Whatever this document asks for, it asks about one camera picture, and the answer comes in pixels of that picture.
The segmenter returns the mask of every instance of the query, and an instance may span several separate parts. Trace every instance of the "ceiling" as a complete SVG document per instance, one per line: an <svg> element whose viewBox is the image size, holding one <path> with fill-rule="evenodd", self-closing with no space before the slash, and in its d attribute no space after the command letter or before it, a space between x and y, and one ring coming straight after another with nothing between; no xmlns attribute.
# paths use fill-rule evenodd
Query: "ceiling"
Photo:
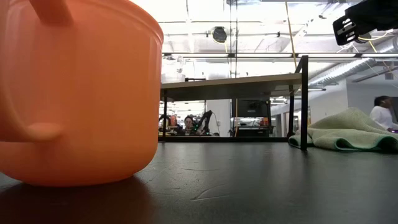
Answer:
<svg viewBox="0 0 398 224"><path fill-rule="evenodd" d="M131 0L160 24L164 32L165 53L277 53L292 52L289 23L283 0ZM364 52L370 44L353 46L337 45L332 23L344 15L344 10L360 0L306 0L288 1L289 19L295 52L347 53ZM212 38L215 27L224 27L228 38L219 44ZM372 32L372 38L385 32ZM373 41L374 45L391 38ZM335 62L312 62L310 77L336 65ZM180 65L166 64L162 69L166 75L174 75ZM273 62L227 60L214 62L212 59L196 60L186 58L182 74L190 78L228 78L289 73L295 70L293 61ZM384 82L382 77L364 81Z"/></svg>

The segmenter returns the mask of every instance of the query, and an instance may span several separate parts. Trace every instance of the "woman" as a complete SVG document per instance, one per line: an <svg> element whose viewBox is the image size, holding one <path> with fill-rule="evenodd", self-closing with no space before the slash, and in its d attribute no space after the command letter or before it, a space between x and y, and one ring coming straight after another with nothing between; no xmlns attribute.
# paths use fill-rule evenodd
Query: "woman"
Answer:
<svg viewBox="0 0 398 224"><path fill-rule="evenodd" d="M385 130L393 131L398 129L398 124L392 122L392 115L390 108L392 107L392 100L389 96L379 96L374 99L374 108L370 117L377 124L382 126Z"/></svg>
<svg viewBox="0 0 398 224"><path fill-rule="evenodd" d="M184 124L185 124L185 135L188 136L191 134L192 128L193 128L193 118L191 116L187 116L184 119Z"/></svg>

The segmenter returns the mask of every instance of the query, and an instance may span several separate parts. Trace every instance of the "ceiling light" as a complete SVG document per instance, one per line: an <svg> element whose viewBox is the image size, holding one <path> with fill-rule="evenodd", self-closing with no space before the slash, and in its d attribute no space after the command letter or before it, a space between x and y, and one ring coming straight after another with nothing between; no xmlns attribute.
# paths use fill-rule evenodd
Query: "ceiling light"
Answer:
<svg viewBox="0 0 398 224"><path fill-rule="evenodd" d="M355 57L355 54L299 54L298 57L303 57L304 55L308 55L311 58L346 58L346 57Z"/></svg>
<svg viewBox="0 0 398 224"><path fill-rule="evenodd" d="M220 57L228 57L228 54L172 54L179 55L185 58L220 58Z"/></svg>
<svg viewBox="0 0 398 224"><path fill-rule="evenodd" d="M398 57L398 54L362 54L362 57L373 57L373 58L377 58L377 57Z"/></svg>
<svg viewBox="0 0 398 224"><path fill-rule="evenodd" d="M236 54L238 58L291 58L293 55L291 53L286 54Z"/></svg>
<svg viewBox="0 0 398 224"><path fill-rule="evenodd" d="M325 88L309 88L308 91L326 91Z"/></svg>

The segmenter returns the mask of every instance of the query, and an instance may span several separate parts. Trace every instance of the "light green cloth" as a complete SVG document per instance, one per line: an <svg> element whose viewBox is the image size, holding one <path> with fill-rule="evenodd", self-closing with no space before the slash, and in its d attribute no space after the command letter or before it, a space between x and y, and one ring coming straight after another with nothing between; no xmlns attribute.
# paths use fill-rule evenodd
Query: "light green cloth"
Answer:
<svg viewBox="0 0 398 224"><path fill-rule="evenodd" d="M398 134L390 133L356 108L348 108L308 127L308 145L341 151L397 151ZM300 135L289 144L300 146Z"/></svg>

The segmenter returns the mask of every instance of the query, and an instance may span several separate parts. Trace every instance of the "yellow cable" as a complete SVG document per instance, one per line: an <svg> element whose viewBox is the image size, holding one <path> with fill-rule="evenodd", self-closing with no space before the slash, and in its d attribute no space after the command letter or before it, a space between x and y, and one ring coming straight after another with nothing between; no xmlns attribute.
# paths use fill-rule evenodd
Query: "yellow cable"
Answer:
<svg viewBox="0 0 398 224"><path fill-rule="evenodd" d="M235 120L236 120L236 130L235 130L235 137L238 134L238 99L236 99L235 104Z"/></svg>
<svg viewBox="0 0 398 224"><path fill-rule="evenodd" d="M374 52L377 53L377 50L376 50L376 48L374 47L374 45L373 45L373 43L372 43L371 40L369 41L369 43L371 44L371 46L372 46ZM392 72L390 66L388 66L388 65L385 63L384 60L381 60L381 61L383 62L384 66L386 66L386 68L390 71L390 73L391 73L393 76L395 76L395 75L393 74L393 72Z"/></svg>
<svg viewBox="0 0 398 224"><path fill-rule="evenodd" d="M292 33L292 25L290 24L290 17L289 17L289 7L287 5L287 1L285 1L285 6L286 6L286 14L287 14L287 23L289 25L289 34L290 34L290 41L292 43L292 52L293 52L293 60L294 60L294 67L295 69L297 69L297 59L296 59L296 53L294 50L294 41L293 41L293 33Z"/></svg>
<svg viewBox="0 0 398 224"><path fill-rule="evenodd" d="M371 44L371 46L372 46L372 48L373 48L373 50L374 50L374 53L377 53L377 50L376 50L376 48L374 47L374 45L373 45L373 43L372 43L371 40L369 41L369 43Z"/></svg>
<svg viewBox="0 0 398 224"><path fill-rule="evenodd" d="M382 35L381 37L376 37L376 38L373 38L373 39L367 39L367 38L358 37L358 39L359 40L368 40L368 41L379 40L379 39L381 39L383 37L386 37L387 34L388 34L388 32L386 31L386 33L384 35Z"/></svg>

